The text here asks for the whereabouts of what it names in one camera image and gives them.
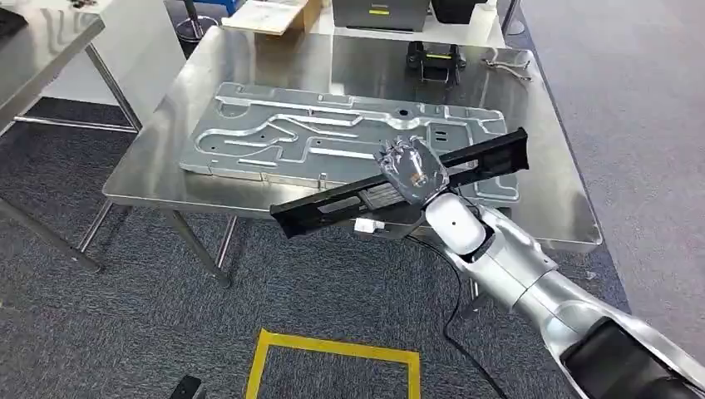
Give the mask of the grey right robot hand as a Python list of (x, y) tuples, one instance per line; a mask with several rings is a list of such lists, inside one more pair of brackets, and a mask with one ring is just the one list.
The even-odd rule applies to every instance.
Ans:
[(450, 184), (438, 154), (417, 135), (385, 141), (373, 154), (382, 174), (408, 203), (425, 206)]

